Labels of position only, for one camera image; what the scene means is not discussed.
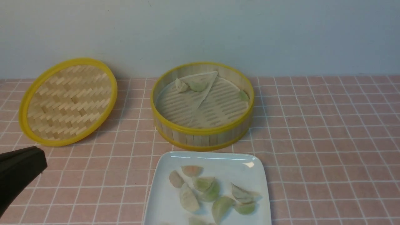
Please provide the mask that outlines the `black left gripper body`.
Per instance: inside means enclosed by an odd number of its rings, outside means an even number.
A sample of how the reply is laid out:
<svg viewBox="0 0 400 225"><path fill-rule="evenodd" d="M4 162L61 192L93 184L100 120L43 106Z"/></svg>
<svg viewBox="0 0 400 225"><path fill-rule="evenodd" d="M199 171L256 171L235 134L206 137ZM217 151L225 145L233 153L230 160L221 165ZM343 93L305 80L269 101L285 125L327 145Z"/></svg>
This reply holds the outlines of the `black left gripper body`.
<svg viewBox="0 0 400 225"><path fill-rule="evenodd" d="M36 146L0 154L0 216L47 166L45 152Z"/></svg>

